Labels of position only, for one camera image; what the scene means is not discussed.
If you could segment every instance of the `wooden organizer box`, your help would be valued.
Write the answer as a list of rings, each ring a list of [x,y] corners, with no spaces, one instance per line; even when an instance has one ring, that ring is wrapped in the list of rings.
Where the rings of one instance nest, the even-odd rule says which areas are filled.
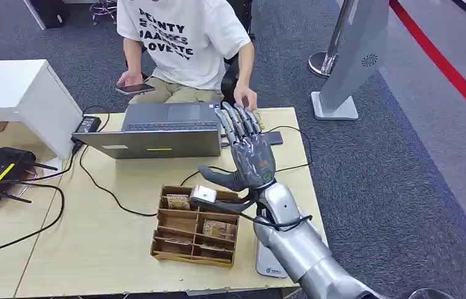
[[[190,210],[169,209],[167,194],[191,194],[191,187],[163,186],[158,206],[158,228],[154,231],[151,255],[157,260],[233,267],[239,216],[222,210],[190,204]],[[239,202],[236,193],[217,191],[217,199]],[[233,240],[203,234],[206,219],[237,226]]]

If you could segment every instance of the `gray carpet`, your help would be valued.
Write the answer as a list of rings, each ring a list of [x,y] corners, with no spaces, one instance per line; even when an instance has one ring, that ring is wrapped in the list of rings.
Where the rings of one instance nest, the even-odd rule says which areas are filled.
[[[452,1],[401,3],[466,78],[466,12]],[[466,213],[466,99],[393,12],[388,41],[381,74]]]
[[[355,93],[359,120],[313,120],[308,95],[323,81],[308,72],[306,59],[326,48],[336,15],[330,0],[255,0],[252,83],[260,106],[296,108],[312,140],[311,172],[328,241],[350,273],[393,298],[420,287],[466,298],[466,216],[381,76]],[[22,3],[1,0],[0,59],[40,58],[82,108],[125,109],[127,99],[113,91],[124,63],[111,22],[95,27],[85,6],[73,6],[67,26],[42,32]],[[275,290],[227,295],[277,296]]]

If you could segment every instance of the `robot finger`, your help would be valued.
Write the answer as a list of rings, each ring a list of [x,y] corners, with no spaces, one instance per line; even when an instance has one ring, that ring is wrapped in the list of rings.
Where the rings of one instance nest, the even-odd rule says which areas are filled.
[[[246,114],[246,111],[244,111],[244,107],[235,103],[235,109],[239,112],[240,119],[242,120],[242,123],[244,124],[245,129],[248,131],[248,134],[253,135],[254,134],[253,125],[251,124],[248,114]]]
[[[257,120],[255,115],[253,114],[253,111],[249,110],[248,108],[244,108],[244,111],[246,111],[246,114],[248,114],[248,116],[250,118],[251,124],[253,126],[254,133],[255,134],[261,134],[262,131],[260,130],[259,121]]]
[[[226,116],[222,113],[222,110],[216,108],[215,109],[215,114],[218,117],[220,123],[222,123],[222,127],[224,128],[224,131],[226,133],[227,140],[229,141],[230,145],[233,145],[235,143],[239,142],[239,139],[235,135],[235,132],[231,128],[231,125],[229,124],[229,121],[227,121]]]
[[[235,127],[235,131],[237,132],[237,136],[242,139],[243,137],[246,136],[246,132],[244,131],[244,127],[242,126],[242,123],[239,120],[239,117],[237,115],[237,112],[233,107],[231,107],[230,104],[224,102],[222,104],[224,109],[226,109],[227,114],[229,114],[229,117],[231,118],[231,122],[233,122],[233,126]]]

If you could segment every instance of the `laptop touchpad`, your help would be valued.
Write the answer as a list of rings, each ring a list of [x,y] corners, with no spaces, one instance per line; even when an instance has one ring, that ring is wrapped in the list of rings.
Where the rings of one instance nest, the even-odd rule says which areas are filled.
[[[171,105],[168,113],[168,121],[199,120],[200,105]]]

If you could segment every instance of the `power adapter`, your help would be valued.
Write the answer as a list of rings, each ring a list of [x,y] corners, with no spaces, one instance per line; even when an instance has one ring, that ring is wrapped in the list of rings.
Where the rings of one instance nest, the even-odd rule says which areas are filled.
[[[99,129],[99,126],[101,125],[101,118],[97,116],[83,116],[83,120],[75,129],[75,132],[82,132],[82,133],[89,133],[89,132],[97,132],[97,129]],[[83,141],[80,141],[79,139],[72,137],[72,141],[75,143],[74,149],[72,150],[73,153],[76,153],[79,151],[81,146],[83,146]]]

